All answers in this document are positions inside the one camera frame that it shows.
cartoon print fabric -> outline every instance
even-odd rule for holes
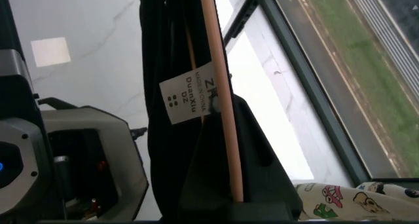
[[[300,220],[419,220],[419,191],[392,184],[363,183],[345,188],[320,183],[299,184]]]

white tile floor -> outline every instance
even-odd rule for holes
[[[231,23],[243,1],[217,0],[223,7],[222,26]],[[41,97],[93,105],[122,117],[132,128],[147,125],[139,0],[10,3],[33,86]],[[37,65],[31,42],[51,38],[65,39],[70,58],[63,64]],[[232,43],[236,44],[227,50],[234,91],[248,101],[293,181],[351,185],[261,9]],[[150,177],[146,141],[142,137],[137,144]],[[160,218],[151,190],[137,218]]]

red cartoon figure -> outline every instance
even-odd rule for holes
[[[340,193],[340,187],[336,185],[326,185],[325,188],[321,191],[323,196],[326,197],[326,202],[329,204],[336,204],[338,208],[342,208],[343,205],[340,202],[343,199],[342,194]]]

window pane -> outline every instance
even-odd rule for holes
[[[419,0],[276,1],[372,177],[418,177]]]

grass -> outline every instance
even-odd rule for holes
[[[419,116],[386,66],[383,56],[387,54],[374,46],[373,37],[346,0],[310,2],[411,174],[418,177]]]

